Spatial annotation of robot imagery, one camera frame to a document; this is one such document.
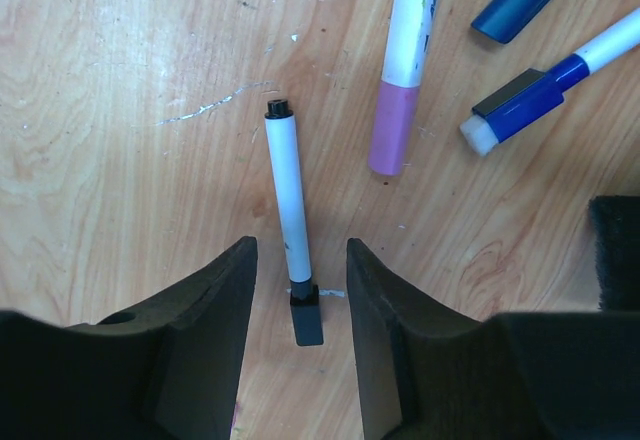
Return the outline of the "black cap marker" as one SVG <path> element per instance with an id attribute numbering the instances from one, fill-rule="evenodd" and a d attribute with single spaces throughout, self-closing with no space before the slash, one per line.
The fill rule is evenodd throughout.
<path id="1" fill-rule="evenodd" d="M 296 344 L 324 343 L 319 288 L 313 281 L 296 119 L 286 99 L 267 102 L 265 127 L 290 283 Z"/>

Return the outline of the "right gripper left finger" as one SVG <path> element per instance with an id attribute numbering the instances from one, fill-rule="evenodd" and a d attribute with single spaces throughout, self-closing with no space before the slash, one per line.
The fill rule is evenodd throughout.
<path id="1" fill-rule="evenodd" d="M 5 439 L 226 439 L 257 276 L 244 237 L 96 324 L 1 314 Z"/>

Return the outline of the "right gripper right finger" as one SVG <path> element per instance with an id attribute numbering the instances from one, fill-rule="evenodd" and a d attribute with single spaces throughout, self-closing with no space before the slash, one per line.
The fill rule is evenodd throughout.
<path id="1" fill-rule="evenodd" d="M 635 439 L 635 313 L 503 312 L 436 301 L 358 239 L 347 290 L 368 439 Z"/>

